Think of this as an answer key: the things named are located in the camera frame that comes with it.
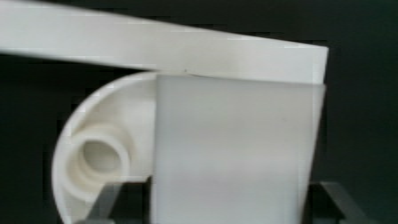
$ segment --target white plastic component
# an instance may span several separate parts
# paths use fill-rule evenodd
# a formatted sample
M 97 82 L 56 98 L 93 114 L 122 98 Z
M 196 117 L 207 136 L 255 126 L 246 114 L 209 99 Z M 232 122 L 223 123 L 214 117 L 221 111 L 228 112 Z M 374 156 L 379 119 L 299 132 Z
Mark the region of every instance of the white plastic component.
M 65 224 L 83 219 L 108 181 L 152 174 L 154 73 L 93 92 L 70 115 L 52 155 L 52 194 Z
M 0 51 L 12 54 L 168 74 L 322 83 L 324 47 L 44 2 L 0 1 L 0 33 Z
M 154 224 L 298 224 L 322 85 L 157 77 Z
M 68 194 L 92 203 L 102 184 L 125 181 L 131 175 L 132 143 L 122 127 L 106 123 L 90 125 L 72 135 L 65 150 L 61 186 Z

